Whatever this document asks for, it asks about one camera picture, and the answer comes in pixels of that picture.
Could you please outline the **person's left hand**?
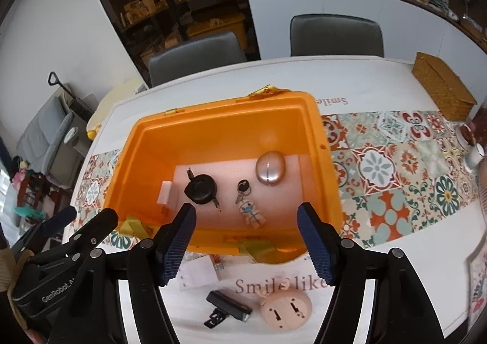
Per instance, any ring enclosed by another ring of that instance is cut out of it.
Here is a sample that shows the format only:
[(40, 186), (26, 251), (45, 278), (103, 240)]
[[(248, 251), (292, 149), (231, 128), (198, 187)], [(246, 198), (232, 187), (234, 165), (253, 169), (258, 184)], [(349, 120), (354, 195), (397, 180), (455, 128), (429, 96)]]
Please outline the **person's left hand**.
[(20, 310), (12, 299), (13, 289), (17, 284), (24, 265), (33, 257), (34, 253), (24, 249), (18, 260), (15, 259), (10, 248), (1, 250), (1, 293), (7, 296), (8, 307), (19, 326), (26, 331), (28, 329), (26, 320), (22, 317)]

